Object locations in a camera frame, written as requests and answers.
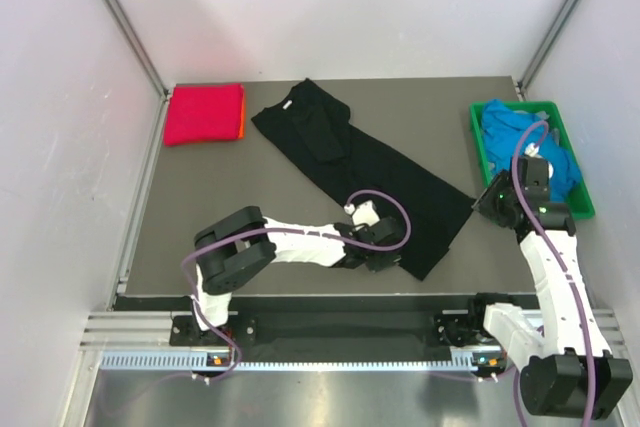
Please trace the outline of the black t-shirt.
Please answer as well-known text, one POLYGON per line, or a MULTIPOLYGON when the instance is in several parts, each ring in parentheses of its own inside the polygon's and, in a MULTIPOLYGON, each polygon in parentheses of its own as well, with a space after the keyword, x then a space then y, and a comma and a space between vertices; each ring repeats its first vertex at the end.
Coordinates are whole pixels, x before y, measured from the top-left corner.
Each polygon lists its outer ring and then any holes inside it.
POLYGON ((309 79, 252 122, 336 203, 347 204, 351 194, 363 189, 396 199, 403 212, 384 199, 376 207, 380 216, 412 229, 399 265, 418 280, 448 253, 472 213, 472 197, 353 126, 350 107, 309 79))

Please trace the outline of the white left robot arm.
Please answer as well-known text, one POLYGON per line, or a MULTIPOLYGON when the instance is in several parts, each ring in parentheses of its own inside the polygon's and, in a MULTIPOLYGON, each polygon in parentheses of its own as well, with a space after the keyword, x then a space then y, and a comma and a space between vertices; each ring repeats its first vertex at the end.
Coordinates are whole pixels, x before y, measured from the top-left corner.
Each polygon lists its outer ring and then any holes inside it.
POLYGON ((276 221, 257 206, 242 208, 194 236, 196 293, 192 331, 205 343, 226 334, 234 292, 273 263, 309 263, 372 271, 397 263, 412 225, 379 214, 373 201, 345 207, 350 223, 304 226, 276 221))

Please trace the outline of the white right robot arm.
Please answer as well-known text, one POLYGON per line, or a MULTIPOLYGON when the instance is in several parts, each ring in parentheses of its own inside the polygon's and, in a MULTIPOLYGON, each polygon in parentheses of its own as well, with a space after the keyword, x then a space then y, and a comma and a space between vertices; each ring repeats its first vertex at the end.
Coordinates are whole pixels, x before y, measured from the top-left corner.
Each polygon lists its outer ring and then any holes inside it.
POLYGON ((519 373, 527 412, 576 418, 584 425, 607 418, 633 381, 630 362, 617 358, 601 333, 577 256, 569 206, 554 202, 550 164, 519 156, 493 178, 474 205, 493 223, 514 231, 534 281, 541 327, 505 294, 484 297, 467 317, 469 335, 495 339, 519 373))

